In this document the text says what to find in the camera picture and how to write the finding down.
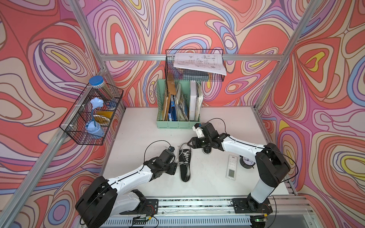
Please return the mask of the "black sneaker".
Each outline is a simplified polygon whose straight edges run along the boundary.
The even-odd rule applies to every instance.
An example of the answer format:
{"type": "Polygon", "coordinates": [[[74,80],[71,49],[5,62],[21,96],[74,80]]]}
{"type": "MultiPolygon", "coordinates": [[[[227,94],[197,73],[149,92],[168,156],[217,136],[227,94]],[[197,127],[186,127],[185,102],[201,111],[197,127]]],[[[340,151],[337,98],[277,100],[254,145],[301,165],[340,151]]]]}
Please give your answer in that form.
{"type": "Polygon", "coordinates": [[[183,182],[188,182],[191,178],[191,157],[192,157],[192,150],[184,149],[183,146],[186,145],[186,143],[183,143],[179,148],[178,153],[178,165],[180,167],[180,178],[183,182]]]}
{"type": "Polygon", "coordinates": [[[212,147],[203,147],[202,151],[204,154],[209,155],[212,152],[212,147]]]}

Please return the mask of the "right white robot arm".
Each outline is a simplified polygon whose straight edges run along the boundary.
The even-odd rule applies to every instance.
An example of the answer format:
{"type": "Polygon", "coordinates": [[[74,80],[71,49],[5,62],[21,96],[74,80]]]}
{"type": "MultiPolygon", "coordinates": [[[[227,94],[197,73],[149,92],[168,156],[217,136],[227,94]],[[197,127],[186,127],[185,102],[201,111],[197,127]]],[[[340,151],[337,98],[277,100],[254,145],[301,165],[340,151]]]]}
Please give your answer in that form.
{"type": "Polygon", "coordinates": [[[218,133],[211,123],[195,124],[196,137],[188,145],[193,149],[217,149],[239,155],[254,162],[259,172],[259,180],[248,196],[248,200],[262,204],[287,176],[291,167],[278,147],[245,142],[227,133],[218,133]]]}

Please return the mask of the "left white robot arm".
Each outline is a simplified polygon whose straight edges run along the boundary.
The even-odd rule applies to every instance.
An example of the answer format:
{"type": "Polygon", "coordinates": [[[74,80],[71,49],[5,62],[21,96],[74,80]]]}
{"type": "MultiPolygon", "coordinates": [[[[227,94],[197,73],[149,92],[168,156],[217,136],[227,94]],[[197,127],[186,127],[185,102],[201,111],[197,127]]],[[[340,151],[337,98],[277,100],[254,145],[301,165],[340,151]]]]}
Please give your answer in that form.
{"type": "Polygon", "coordinates": [[[154,216],[158,200],[147,199],[137,187],[164,173],[174,175],[177,168],[174,151],[170,146],[159,157],[124,175],[108,180],[103,176],[96,178],[75,205],[80,220],[88,228],[99,228],[114,215],[154,216]]]}

